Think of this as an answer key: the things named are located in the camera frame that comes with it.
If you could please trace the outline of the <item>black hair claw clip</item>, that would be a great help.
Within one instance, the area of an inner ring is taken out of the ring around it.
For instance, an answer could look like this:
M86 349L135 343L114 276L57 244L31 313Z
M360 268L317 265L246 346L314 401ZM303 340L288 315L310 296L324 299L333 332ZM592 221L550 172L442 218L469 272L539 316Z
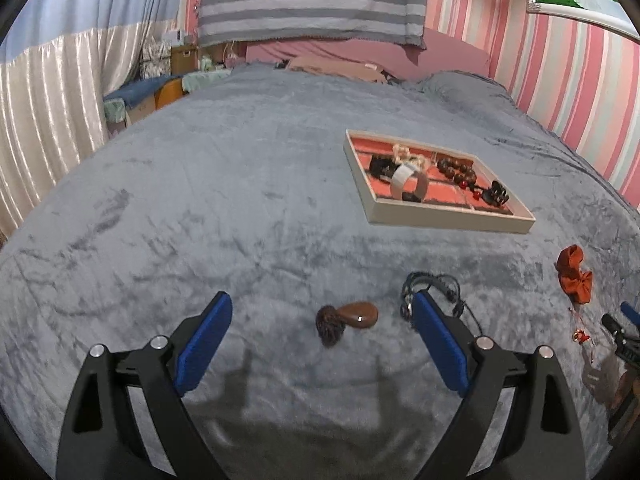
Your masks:
M510 200L510 195L499 181L493 180L482 192L482 199L486 204L500 208Z

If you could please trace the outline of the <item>cream braided scrunchie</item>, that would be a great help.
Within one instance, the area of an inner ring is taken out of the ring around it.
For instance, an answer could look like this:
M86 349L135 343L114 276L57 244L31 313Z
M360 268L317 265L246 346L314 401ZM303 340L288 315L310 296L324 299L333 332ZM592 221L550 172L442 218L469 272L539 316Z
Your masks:
M413 153L404 144L394 144L392 148L393 162L396 165L410 165L420 171L426 171L431 162L421 153Z

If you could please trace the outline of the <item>orange fabric scrunchie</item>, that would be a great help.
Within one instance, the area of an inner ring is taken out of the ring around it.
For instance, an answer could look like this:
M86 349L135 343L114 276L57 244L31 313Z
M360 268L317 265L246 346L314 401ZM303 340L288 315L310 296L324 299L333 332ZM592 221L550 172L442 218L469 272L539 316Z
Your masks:
M593 274L582 270L584 251L578 245L570 245L560 252L555 263L562 291L573 304L589 304Z

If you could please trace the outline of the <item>tray with brick pattern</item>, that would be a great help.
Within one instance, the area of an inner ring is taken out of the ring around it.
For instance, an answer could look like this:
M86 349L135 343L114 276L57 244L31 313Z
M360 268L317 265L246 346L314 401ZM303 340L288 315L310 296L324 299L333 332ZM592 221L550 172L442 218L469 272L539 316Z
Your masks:
M399 165L393 162L394 144L404 144L431 162L430 179L422 203L394 200L390 180ZM348 130L345 155L371 223L477 232L526 234L536 222L533 213L478 157L392 136ZM502 207L490 206L482 192L499 181L510 195Z

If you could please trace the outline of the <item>grey plush blanket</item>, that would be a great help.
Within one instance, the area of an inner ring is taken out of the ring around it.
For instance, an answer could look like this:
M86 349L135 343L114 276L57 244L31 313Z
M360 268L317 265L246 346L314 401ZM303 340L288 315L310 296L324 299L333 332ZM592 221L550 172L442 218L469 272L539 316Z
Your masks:
M523 236L371 224L349 129L478 156L535 224ZM555 269L570 245L593 274L580 304L592 364ZM230 330L184 403L228 475L410 479L459 404L399 315L412 271L454 276L465 321L500 346L556 351L597 472L620 366L600 318L638 295L638 212L503 86L455 72L398 87L250 65L116 136L2 249L2 408L54 471L90 347L140 348L223 291ZM378 322L326 348L317 312L357 301Z

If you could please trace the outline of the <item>blue folded cloth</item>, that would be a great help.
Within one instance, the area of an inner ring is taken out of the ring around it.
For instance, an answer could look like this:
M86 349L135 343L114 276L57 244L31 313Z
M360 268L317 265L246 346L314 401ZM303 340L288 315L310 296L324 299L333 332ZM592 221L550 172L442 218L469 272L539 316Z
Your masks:
M131 81L129 84L124 84L119 89L104 96L104 108L106 110L116 110L117 107L122 107L124 110L132 110L146 98L163 88L169 81L175 79L180 79L180 76L162 75Z

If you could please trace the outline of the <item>beige pillow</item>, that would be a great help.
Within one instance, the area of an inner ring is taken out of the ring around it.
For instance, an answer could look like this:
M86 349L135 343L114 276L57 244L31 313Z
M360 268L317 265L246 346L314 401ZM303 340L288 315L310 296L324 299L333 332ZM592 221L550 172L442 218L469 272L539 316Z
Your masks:
M327 60L313 56L298 56L286 66L291 72L304 72L313 75L343 77L354 81L372 82L372 84L387 84L385 75L366 64L348 61Z

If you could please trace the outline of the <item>brown cardboard box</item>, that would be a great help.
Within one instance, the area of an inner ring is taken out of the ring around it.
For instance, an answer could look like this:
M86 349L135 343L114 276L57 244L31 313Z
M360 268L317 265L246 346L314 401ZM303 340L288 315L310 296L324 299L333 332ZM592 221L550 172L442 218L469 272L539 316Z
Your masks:
M170 70L180 76L198 69L198 47L194 44L172 47L170 49Z

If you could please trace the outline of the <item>grey striped hanging cloth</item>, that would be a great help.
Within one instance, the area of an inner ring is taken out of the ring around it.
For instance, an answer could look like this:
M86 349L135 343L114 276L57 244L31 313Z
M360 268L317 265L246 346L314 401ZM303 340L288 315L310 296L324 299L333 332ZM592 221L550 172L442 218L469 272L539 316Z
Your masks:
M201 42L365 39L424 47L427 0L201 0Z

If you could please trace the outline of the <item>white pleated curtain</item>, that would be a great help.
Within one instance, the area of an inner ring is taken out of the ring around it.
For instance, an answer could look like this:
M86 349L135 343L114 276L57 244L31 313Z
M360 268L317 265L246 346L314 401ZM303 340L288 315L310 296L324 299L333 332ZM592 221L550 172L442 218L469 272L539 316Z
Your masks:
M28 0L1 44L1 232L107 140L103 98L180 0Z

